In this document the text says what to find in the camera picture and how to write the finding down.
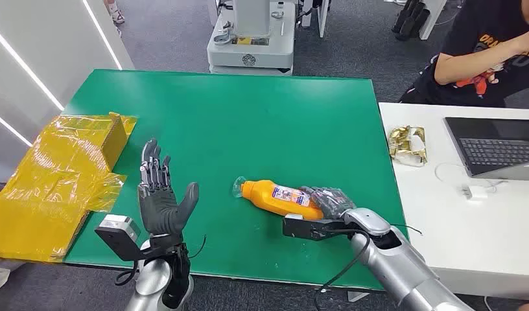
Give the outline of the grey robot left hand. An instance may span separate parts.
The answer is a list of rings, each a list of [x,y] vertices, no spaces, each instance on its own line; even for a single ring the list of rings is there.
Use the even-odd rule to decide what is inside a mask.
[[[137,186],[141,218],[152,235],[181,235],[198,203],[199,185],[188,184],[183,200],[178,202],[171,183],[170,156],[161,158],[160,152],[155,138],[147,141],[141,152]]]

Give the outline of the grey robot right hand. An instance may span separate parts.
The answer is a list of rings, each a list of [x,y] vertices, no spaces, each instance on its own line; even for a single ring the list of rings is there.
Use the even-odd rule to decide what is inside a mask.
[[[346,211],[357,208],[338,188],[302,186],[300,190],[311,197],[311,201],[322,211],[325,219],[341,219]]]

